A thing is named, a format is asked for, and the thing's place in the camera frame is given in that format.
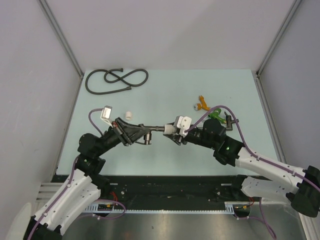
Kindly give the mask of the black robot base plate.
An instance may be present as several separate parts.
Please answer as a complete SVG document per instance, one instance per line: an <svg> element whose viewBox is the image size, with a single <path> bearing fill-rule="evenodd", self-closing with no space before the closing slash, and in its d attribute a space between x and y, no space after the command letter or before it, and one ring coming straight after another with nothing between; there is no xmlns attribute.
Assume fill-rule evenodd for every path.
<svg viewBox="0 0 320 240"><path fill-rule="evenodd" d="M258 203L238 188L242 175L96 176L102 199L116 199L130 210L217 210L226 202Z"/></svg>

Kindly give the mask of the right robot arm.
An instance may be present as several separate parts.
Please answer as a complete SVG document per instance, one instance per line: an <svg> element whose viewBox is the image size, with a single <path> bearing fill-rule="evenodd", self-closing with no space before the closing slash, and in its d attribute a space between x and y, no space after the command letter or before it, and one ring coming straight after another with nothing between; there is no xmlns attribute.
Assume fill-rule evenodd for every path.
<svg viewBox="0 0 320 240"><path fill-rule="evenodd" d="M208 119L198 128L189 117L179 116L175 123L164 126L164 136L177 145L192 143L213 150L213 157L222 165L252 171L264 179L241 175L230 188L231 196L242 201L257 197L290 204L307 217L315 218L320 210L320 171L302 168L264 157L251 150L244 141L226 134L217 119Z"/></svg>

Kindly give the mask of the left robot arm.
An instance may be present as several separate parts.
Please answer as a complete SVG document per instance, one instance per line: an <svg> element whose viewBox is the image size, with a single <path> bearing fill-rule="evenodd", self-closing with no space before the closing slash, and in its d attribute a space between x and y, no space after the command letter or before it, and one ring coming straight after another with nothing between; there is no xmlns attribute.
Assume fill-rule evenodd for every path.
<svg viewBox="0 0 320 240"><path fill-rule="evenodd" d="M100 136L83 134L69 176L49 201L30 218L23 239L62 239L86 207L110 196L110 182L100 174L106 162L101 156L118 144L130 146L153 131L170 135L177 132L177 127L174 123L164 126L134 125L118 117Z"/></svg>

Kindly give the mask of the brushed steel water faucet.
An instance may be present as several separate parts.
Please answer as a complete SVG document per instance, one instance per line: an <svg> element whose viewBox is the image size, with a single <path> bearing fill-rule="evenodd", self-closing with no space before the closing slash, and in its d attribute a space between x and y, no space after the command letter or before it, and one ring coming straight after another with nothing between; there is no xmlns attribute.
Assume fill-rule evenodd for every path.
<svg viewBox="0 0 320 240"><path fill-rule="evenodd" d="M143 136L143 141L136 141L136 144L139 145L151 145L151 140L152 140L152 132L164 132L165 127L164 126L147 126L144 124L139 124L139 127L144 127L148 129L148 133Z"/></svg>

